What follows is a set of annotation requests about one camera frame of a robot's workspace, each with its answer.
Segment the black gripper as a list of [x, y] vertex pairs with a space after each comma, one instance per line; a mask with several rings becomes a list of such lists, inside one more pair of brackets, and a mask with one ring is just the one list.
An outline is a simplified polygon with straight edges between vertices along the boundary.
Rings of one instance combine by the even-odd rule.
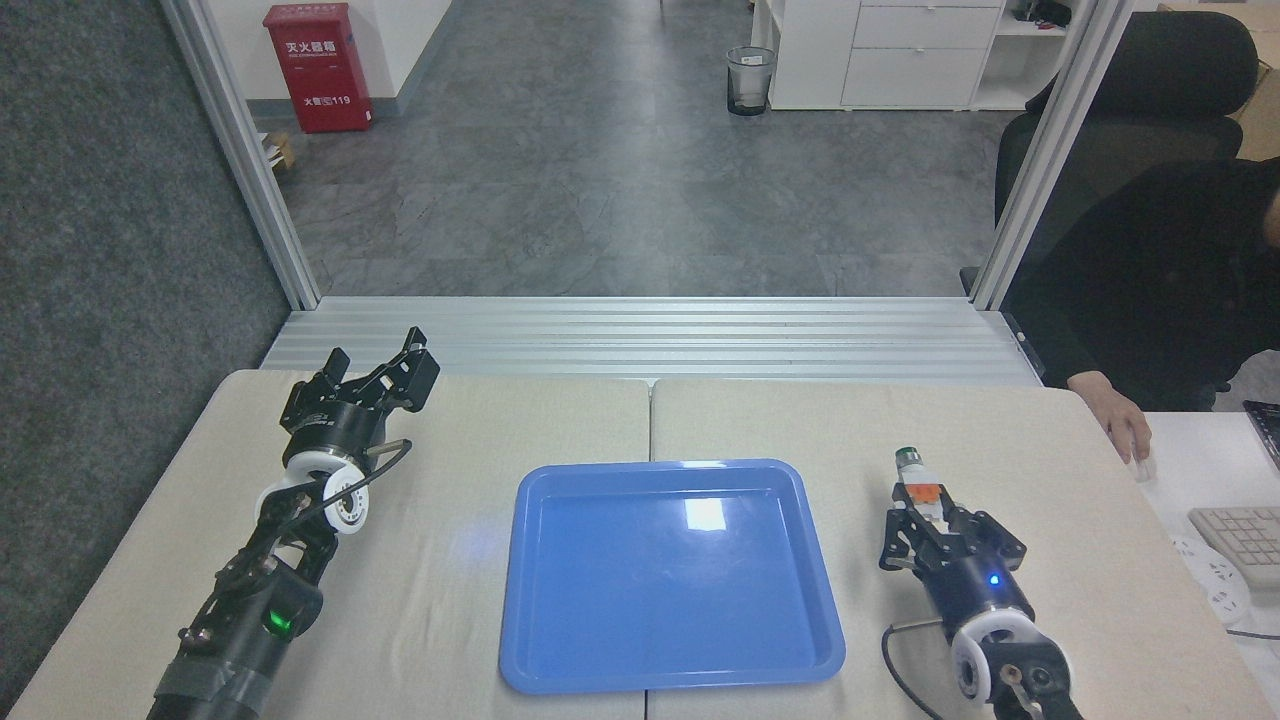
[[310, 451], [371, 465], [369, 450], [385, 441], [388, 413], [422, 410], [442, 372], [419, 327], [410, 328], [401, 351], [392, 360], [349, 382], [352, 404], [330, 400], [348, 368], [346, 351], [333, 348], [325, 365], [310, 380], [297, 382], [291, 388], [280, 416], [280, 425], [291, 436], [282, 455], [283, 465]]
[[984, 557], [947, 562], [947, 541], [936, 527], [945, 519], [945, 496], [940, 482], [893, 484], [879, 569], [924, 573], [925, 591], [946, 635], [955, 635], [965, 623], [993, 609], [1016, 609], [1034, 621], [1036, 611], [1012, 577], [1027, 546], [986, 510], [955, 506], [946, 514], [948, 530], [963, 538], [966, 555]]

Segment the person's hand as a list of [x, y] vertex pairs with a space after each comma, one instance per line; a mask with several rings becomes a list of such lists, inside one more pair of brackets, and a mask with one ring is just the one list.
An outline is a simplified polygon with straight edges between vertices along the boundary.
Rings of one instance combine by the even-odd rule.
[[1146, 415], [1134, 401], [1120, 393], [1102, 372], [1070, 375], [1068, 388], [1084, 401], [1125, 464], [1149, 460], [1152, 430]]

